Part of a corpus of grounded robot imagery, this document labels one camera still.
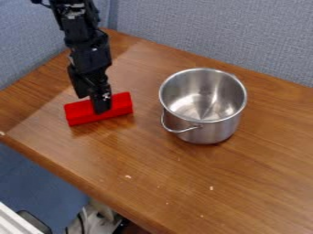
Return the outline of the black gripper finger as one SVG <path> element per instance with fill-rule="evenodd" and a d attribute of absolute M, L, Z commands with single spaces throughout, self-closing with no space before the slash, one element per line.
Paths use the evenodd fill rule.
<path fill-rule="evenodd" d="M 87 97 L 90 95 L 88 93 L 90 86 L 86 80 L 83 79 L 83 77 L 78 74 L 75 67 L 72 65 L 67 67 L 67 73 L 68 73 L 71 84 L 74 86 L 74 90 L 75 90 L 78 97 L 80 99 Z"/>
<path fill-rule="evenodd" d="M 111 109 L 111 87 L 108 84 L 96 88 L 91 88 L 90 97 L 92 102 L 92 109 L 96 114 L 102 114 Z"/>

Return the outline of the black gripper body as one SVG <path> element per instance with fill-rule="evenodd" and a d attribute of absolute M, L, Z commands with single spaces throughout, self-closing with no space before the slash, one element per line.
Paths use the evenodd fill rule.
<path fill-rule="evenodd" d="M 70 41 L 70 65 L 75 67 L 78 74 L 86 80 L 90 88 L 96 88 L 107 84 L 107 68 L 111 66 L 111 52 L 108 35 L 103 31 L 96 31 L 86 41 Z"/>

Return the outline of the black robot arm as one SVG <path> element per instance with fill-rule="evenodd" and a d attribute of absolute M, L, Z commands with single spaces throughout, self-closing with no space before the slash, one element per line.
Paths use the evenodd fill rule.
<path fill-rule="evenodd" d="M 111 109 L 111 86 L 107 68 L 112 64 L 108 35 L 100 30 L 99 10 L 92 0 L 31 0 L 47 7 L 64 32 L 64 44 L 71 50 L 68 77 L 78 97 L 90 98 L 95 114 Z"/>

